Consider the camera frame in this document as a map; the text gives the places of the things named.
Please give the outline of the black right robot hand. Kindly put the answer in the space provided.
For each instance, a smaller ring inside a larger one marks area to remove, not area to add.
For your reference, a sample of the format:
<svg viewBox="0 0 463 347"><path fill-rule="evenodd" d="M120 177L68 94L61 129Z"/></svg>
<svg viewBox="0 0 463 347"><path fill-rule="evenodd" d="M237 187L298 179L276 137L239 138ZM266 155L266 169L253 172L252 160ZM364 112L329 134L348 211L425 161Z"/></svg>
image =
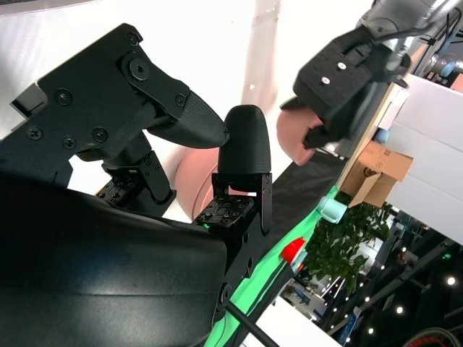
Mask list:
<svg viewBox="0 0 463 347"><path fill-rule="evenodd" d="M271 154L253 105L225 119L122 24L31 85L1 141L1 344L201 346L271 230ZM213 199L183 223L147 140L216 148Z"/></svg>

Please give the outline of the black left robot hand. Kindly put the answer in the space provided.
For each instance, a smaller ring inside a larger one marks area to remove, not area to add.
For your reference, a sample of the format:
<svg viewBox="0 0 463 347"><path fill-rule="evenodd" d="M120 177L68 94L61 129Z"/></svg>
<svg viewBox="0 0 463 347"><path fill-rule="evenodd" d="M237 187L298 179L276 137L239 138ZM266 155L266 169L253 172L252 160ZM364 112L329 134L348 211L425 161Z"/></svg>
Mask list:
<svg viewBox="0 0 463 347"><path fill-rule="evenodd" d="M363 26L334 38L312 57L297 74L295 96L281 106L285 111L305 106L321 120L305 132L304 148L348 138L361 106L370 102L378 85L405 86L402 76L411 58L405 53L397 67L388 69L392 60L393 51Z"/></svg>

